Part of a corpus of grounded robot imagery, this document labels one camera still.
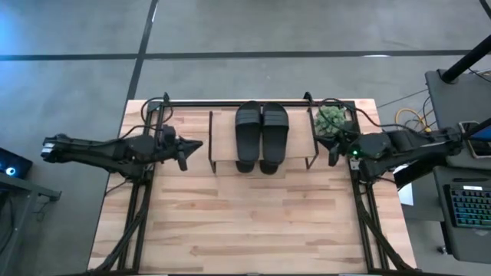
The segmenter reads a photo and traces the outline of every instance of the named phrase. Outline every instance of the slide sandal strap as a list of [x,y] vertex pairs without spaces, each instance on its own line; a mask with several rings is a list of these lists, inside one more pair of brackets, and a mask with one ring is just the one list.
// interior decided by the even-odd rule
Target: slide sandal strap
[[283,111],[266,111],[264,126],[288,127],[288,114]]
[[236,126],[244,123],[261,123],[261,114],[257,110],[237,111]]

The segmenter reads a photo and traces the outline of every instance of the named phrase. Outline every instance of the black slide sandal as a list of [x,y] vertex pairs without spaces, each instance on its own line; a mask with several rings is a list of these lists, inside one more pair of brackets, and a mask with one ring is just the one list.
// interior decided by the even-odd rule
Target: black slide sandal
[[261,137],[261,106],[250,100],[239,107],[236,113],[237,170],[250,173],[259,159]]
[[278,166],[285,160],[286,141],[288,139],[288,114],[279,103],[267,103],[262,108],[264,118],[262,127],[261,171],[264,174],[274,174]]

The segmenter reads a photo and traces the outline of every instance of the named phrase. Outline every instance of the desk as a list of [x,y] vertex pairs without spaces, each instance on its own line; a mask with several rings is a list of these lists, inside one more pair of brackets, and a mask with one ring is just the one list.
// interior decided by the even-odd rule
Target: desk
[[[355,102],[379,122],[374,100]],[[142,103],[128,103],[122,134],[141,124]],[[175,162],[157,164],[140,273],[366,272],[348,165],[329,167],[328,152],[320,147],[309,171],[303,158],[288,159],[281,179],[216,176],[206,145],[209,112],[221,109],[174,107],[168,124],[204,146],[188,159],[187,172]],[[379,131],[363,115],[358,119],[364,133]],[[112,175],[107,188],[120,182]],[[120,239],[130,190],[122,186],[104,200],[88,268],[97,267]],[[380,182],[374,194],[383,233],[416,267],[396,186]],[[128,263],[132,254],[130,245]]]
[[[491,84],[474,74],[461,74],[455,84],[446,84],[436,71],[425,73],[431,103],[439,128],[454,127],[463,121],[483,122],[491,117]],[[491,159],[475,159],[467,145],[459,155],[448,156],[450,166],[491,169]]]
[[[482,122],[491,117],[491,84],[473,74],[461,74],[455,84],[446,84],[436,71],[425,73],[428,91],[439,128],[454,127],[462,121]],[[456,156],[448,156],[449,166],[469,169],[491,169],[491,159],[475,159],[467,145]],[[434,179],[413,185],[414,206],[404,207],[410,217],[443,222]]]

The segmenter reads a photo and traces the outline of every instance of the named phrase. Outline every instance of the black pole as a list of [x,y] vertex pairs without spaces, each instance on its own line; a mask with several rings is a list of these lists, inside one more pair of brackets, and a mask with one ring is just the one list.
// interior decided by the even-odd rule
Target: black pole
[[457,61],[449,70],[442,74],[442,81],[450,84],[453,80],[459,77],[465,70],[472,67],[477,61],[483,58],[491,51],[491,35],[481,41],[468,54]]

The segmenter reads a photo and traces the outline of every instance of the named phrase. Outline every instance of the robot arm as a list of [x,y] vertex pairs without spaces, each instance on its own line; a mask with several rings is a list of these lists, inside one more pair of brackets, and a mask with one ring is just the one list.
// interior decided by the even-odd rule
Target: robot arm
[[172,126],[163,125],[160,132],[159,146],[150,135],[99,142],[58,134],[44,139],[41,157],[50,163],[74,161],[96,166],[129,179],[140,178],[145,166],[168,159],[177,160],[180,169],[187,170],[186,159],[203,142],[176,137]]
[[333,137],[318,136],[316,140],[328,148],[329,166],[336,165],[340,155],[357,159],[365,182],[403,164],[456,155],[463,147],[460,132],[453,128],[431,133],[395,130],[356,134],[339,130]]

